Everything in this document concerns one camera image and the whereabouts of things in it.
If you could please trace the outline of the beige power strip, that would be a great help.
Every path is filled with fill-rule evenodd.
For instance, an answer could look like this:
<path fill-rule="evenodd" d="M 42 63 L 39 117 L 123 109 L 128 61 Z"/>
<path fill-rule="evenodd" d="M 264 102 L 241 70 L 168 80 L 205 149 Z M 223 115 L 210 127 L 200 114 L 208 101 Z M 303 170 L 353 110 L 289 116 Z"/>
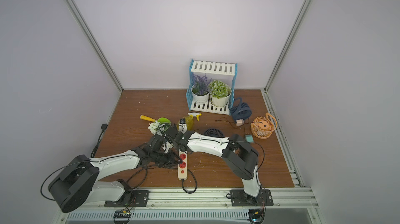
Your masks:
<path fill-rule="evenodd" d="M 179 151 L 179 158 L 182 162 L 178 167 L 178 178 L 180 180 L 187 180 L 188 178 L 188 155 L 186 152 Z"/>

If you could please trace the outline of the dark blue round desk fan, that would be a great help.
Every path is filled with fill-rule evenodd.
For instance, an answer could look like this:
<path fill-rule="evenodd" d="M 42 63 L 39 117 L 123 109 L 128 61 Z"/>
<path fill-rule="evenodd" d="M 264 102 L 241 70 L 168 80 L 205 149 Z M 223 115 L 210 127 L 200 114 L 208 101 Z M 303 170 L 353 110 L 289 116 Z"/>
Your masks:
<path fill-rule="evenodd" d="M 209 137 L 224 138 L 224 134 L 222 133 L 222 131 L 215 128 L 207 129 L 206 131 L 204 131 L 204 135 Z"/>

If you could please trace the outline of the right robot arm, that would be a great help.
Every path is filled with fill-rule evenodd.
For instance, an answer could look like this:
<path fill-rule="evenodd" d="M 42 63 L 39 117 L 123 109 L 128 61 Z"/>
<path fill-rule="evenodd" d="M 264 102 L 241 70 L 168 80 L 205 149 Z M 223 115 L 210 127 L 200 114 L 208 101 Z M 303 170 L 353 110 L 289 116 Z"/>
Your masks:
<path fill-rule="evenodd" d="M 219 138 L 189 130 L 182 133 L 175 128 L 168 129 L 163 136 L 179 151 L 202 152 L 222 158 L 243 182 L 243 192 L 238 197 L 230 194 L 235 203 L 246 203 L 249 206 L 263 203 L 258 177 L 259 153 L 241 136 L 233 134 L 230 138 Z"/>

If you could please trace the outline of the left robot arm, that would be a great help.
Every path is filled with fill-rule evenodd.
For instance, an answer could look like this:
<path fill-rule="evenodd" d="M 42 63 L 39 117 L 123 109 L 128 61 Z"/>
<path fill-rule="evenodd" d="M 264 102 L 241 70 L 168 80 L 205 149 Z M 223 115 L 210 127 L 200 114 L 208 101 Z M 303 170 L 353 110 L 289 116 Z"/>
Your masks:
<path fill-rule="evenodd" d="M 130 207 L 134 204 L 134 187 L 118 179 L 112 182 L 103 178 L 125 170 L 145 168 L 153 163 L 159 168 L 170 168 L 182 164 L 179 155 L 166 150 L 167 140 L 154 135 L 149 142 L 124 153 L 100 158 L 76 156 L 68 165 L 51 174 L 54 178 L 47 189 L 50 200 L 55 201 L 60 210 L 69 213 L 81 205 L 104 201 L 112 206 Z"/>

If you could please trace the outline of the teal plug adapter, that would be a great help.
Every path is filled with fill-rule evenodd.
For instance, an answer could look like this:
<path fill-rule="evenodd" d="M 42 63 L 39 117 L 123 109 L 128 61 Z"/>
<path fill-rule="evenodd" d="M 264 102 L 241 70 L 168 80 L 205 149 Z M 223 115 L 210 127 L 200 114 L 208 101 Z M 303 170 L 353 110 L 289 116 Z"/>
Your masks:
<path fill-rule="evenodd" d="M 245 139 L 246 139 L 246 141 L 249 142 L 249 143 L 253 143 L 253 142 L 254 142 L 253 136 L 252 136 L 251 134 L 247 134 L 247 135 L 245 136 Z"/>

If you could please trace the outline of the orange desk fan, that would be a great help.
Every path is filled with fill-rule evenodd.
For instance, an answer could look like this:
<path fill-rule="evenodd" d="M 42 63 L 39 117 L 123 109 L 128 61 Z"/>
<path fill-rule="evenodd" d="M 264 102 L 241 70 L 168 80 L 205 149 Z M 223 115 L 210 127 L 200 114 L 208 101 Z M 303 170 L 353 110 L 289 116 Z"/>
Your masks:
<path fill-rule="evenodd" d="M 251 122 L 252 134 L 259 139 L 268 139 L 277 127 L 277 120 L 270 113 L 257 117 Z"/>

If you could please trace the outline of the yellow spray bottle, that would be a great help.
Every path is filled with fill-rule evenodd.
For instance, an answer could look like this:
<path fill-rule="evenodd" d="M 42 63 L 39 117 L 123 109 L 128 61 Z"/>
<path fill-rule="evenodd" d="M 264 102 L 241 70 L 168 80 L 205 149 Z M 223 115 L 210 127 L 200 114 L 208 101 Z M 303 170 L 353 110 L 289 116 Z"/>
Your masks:
<path fill-rule="evenodd" d="M 194 112 L 194 113 L 188 113 L 188 116 L 184 117 L 184 118 L 186 118 L 187 131 L 192 130 L 193 125 L 194 125 L 193 119 L 195 118 L 195 119 L 197 119 L 197 121 L 199 121 L 200 116 L 202 116 L 201 113 Z"/>

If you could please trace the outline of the white flower beige pot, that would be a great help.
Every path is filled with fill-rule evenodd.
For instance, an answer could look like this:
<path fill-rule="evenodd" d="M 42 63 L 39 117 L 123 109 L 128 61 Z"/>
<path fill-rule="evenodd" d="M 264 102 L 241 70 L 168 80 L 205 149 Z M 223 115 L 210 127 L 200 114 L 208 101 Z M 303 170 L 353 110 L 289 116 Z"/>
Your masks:
<path fill-rule="evenodd" d="M 171 123 L 163 123 L 163 122 L 155 121 L 155 122 L 149 124 L 148 129 L 150 130 L 150 132 L 153 135 L 157 134 L 157 135 L 162 136 L 170 127 L 171 127 Z"/>

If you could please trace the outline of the green yellow garden trowel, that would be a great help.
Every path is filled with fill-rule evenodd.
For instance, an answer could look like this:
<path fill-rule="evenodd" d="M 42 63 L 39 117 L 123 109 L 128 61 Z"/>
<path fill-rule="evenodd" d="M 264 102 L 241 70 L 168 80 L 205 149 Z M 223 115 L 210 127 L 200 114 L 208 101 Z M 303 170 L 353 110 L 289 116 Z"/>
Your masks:
<path fill-rule="evenodd" d="M 151 117 L 148 117 L 145 115 L 141 115 L 140 119 L 148 121 L 148 122 L 152 122 L 152 123 L 159 122 L 161 124 L 171 124 L 171 121 L 165 117 L 160 117 L 159 119 L 154 119 L 154 118 L 151 118 Z"/>

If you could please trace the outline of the lavender plant white pot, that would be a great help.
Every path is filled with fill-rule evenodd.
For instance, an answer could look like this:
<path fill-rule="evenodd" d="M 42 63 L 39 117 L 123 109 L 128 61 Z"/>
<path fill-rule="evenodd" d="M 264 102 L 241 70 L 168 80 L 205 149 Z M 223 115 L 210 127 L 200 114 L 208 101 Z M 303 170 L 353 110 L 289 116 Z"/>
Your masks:
<path fill-rule="evenodd" d="M 212 79 L 208 78 L 206 74 L 203 76 L 193 75 L 192 97 L 196 104 L 203 105 L 208 102 L 210 89 L 209 85 Z"/>

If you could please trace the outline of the green plant white pot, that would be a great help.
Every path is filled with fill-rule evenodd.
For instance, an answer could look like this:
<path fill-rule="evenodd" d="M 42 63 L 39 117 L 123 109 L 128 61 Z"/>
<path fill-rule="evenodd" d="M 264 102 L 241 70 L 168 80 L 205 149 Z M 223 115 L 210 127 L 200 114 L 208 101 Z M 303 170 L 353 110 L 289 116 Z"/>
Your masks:
<path fill-rule="evenodd" d="M 220 81 L 214 80 L 209 84 L 209 90 L 211 93 L 211 102 L 216 107 L 226 106 L 231 96 L 230 87 Z"/>

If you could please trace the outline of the blue white plant shelf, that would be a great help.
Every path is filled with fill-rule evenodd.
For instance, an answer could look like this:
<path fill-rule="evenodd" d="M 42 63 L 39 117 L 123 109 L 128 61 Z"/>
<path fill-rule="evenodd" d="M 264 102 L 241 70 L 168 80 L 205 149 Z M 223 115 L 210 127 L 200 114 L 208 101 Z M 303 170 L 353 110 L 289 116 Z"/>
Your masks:
<path fill-rule="evenodd" d="M 191 60 L 186 91 L 189 110 L 229 115 L 237 73 L 236 63 Z"/>

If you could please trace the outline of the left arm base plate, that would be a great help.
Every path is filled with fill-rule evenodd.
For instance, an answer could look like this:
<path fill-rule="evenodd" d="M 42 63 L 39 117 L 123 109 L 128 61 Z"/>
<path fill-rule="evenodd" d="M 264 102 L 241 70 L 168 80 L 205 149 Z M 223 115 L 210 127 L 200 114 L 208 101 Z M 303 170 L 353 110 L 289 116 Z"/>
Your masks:
<path fill-rule="evenodd" d="M 117 201 L 106 201 L 104 207 L 146 207 L 149 190 L 129 190 Z"/>

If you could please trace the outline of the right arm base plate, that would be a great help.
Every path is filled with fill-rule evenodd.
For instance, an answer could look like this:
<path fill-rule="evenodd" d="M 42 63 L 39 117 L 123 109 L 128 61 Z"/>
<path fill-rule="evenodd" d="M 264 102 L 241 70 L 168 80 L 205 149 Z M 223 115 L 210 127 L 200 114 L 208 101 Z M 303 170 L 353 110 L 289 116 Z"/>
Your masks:
<path fill-rule="evenodd" d="M 262 188 L 259 195 L 252 197 L 247 195 L 244 190 L 231 190 L 226 197 L 231 200 L 232 206 L 274 206 L 273 197 L 270 190 Z"/>

